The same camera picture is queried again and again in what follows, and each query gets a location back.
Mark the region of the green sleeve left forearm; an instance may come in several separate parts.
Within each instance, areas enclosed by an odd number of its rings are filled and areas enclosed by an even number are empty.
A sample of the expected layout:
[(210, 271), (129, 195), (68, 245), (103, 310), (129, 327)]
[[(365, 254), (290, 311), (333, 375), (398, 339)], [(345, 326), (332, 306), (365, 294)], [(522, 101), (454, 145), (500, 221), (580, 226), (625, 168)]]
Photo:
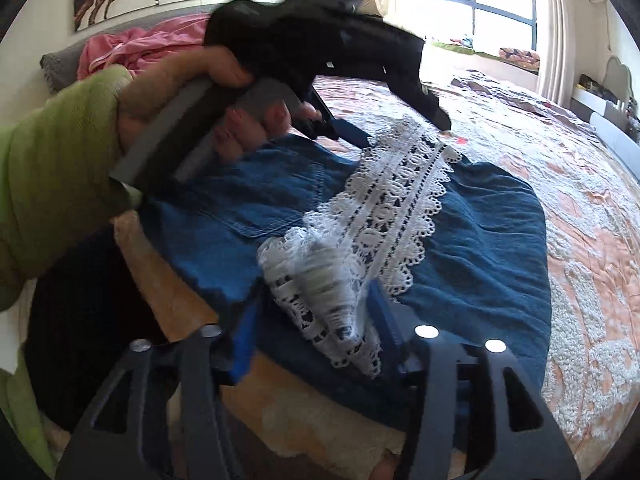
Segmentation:
[(130, 208), (131, 194), (110, 177), (122, 156), (118, 95), (130, 80), (115, 65), (2, 128), (2, 309), (27, 281)]

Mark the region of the right hand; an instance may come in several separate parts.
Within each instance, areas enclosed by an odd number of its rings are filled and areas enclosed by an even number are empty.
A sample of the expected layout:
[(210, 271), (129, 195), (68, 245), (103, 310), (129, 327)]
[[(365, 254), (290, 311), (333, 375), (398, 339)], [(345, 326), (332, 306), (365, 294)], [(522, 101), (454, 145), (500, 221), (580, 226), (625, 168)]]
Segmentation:
[(393, 480), (398, 464), (399, 456), (390, 450), (385, 450), (372, 469), (369, 480)]

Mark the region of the left hand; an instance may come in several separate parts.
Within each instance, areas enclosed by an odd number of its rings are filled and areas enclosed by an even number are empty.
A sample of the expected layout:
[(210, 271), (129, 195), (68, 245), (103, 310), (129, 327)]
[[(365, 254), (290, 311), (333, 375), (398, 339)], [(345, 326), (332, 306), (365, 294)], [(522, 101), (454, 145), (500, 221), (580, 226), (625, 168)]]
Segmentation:
[[(163, 58), (119, 92), (117, 132), (122, 150), (131, 148), (139, 133), (187, 82), (204, 75), (231, 88), (253, 82), (253, 76), (224, 47), (181, 51)], [(242, 110), (229, 108), (222, 125), (215, 129), (214, 150), (223, 162), (236, 162), (288, 133), (293, 119), (321, 118), (321, 113), (306, 102), (294, 110), (289, 110), (285, 102), (274, 102), (261, 122)]]

